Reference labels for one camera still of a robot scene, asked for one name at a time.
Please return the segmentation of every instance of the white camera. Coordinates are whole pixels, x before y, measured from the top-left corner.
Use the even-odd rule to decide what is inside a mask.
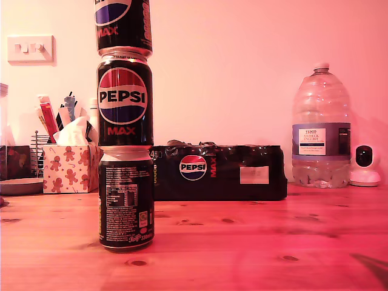
[[[358,145],[352,150],[350,184],[354,186],[377,186],[380,175],[375,170],[380,161],[378,152],[369,145]]]

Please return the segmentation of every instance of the stacked cans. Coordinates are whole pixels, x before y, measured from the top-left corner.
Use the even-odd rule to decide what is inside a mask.
[[[132,249],[154,237],[149,0],[95,0],[98,52],[99,238]]]

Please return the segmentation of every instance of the plate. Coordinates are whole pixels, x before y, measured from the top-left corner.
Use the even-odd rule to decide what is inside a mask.
[[[13,179],[0,182],[0,195],[16,196],[43,193],[42,178]]]

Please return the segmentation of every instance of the wire mesh holder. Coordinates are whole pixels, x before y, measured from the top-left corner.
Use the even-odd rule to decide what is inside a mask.
[[[43,178],[43,145],[49,141],[49,135],[39,135],[35,130],[35,135],[31,136],[31,170],[37,178]]]

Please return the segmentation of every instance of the white label on multipack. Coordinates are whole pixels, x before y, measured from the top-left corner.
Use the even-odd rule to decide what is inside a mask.
[[[240,167],[240,184],[269,184],[269,167]]]

